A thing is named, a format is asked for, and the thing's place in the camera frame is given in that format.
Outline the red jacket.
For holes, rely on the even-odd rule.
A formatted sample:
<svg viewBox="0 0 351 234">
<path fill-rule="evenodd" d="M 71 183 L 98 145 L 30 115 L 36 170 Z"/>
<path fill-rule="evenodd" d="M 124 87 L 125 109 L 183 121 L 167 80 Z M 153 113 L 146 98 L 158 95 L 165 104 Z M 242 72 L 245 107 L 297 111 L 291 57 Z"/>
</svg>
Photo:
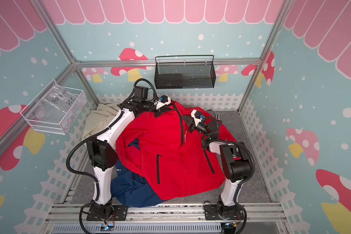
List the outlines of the red jacket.
<svg viewBox="0 0 351 234">
<path fill-rule="evenodd" d="M 122 165 L 144 177 L 161 200 L 214 190 L 226 179 L 216 154 L 203 151 L 202 135 L 190 133 L 181 118 L 192 111 L 173 101 L 159 117 L 144 112 L 116 140 Z"/>
</svg>

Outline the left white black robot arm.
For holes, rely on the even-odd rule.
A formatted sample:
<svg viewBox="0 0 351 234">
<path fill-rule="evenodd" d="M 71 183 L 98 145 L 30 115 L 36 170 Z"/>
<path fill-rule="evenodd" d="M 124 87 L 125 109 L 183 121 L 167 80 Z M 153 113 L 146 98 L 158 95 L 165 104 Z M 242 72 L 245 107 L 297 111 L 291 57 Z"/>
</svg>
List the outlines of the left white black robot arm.
<svg viewBox="0 0 351 234">
<path fill-rule="evenodd" d="M 108 220 L 114 215 L 110 189 L 111 174 L 118 160 L 118 153 L 114 146 L 121 133 L 140 114 L 156 113 L 168 107 L 170 103 L 169 97 L 158 97 L 150 81 L 138 79 L 134 82 L 129 97 L 117 105 L 119 111 L 113 120 L 100 132 L 78 143 L 68 154 L 65 163 L 67 170 L 73 174 L 88 176 L 95 184 L 93 199 L 88 203 L 90 207 L 88 216 Z M 87 146 L 88 156 L 94 170 L 92 174 L 78 171 L 71 166 L 72 156 L 83 145 Z"/>
</svg>

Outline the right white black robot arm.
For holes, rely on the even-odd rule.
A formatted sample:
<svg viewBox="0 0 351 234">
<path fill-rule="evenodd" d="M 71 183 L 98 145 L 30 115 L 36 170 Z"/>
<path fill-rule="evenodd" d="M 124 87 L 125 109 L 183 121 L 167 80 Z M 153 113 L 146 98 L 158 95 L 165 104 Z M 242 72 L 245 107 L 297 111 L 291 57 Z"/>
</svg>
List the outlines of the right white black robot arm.
<svg viewBox="0 0 351 234">
<path fill-rule="evenodd" d="M 205 153 L 211 152 L 221 158 L 221 166 L 226 177 L 224 189 L 216 205 L 207 205 L 206 219 L 232 220 L 234 224 L 246 219 L 245 209 L 238 203 L 242 185 L 254 174 L 254 160 L 242 142 L 220 139 L 222 121 L 206 117 L 200 111 L 190 116 L 181 116 L 188 125 L 188 131 L 202 134 L 201 147 Z"/>
</svg>

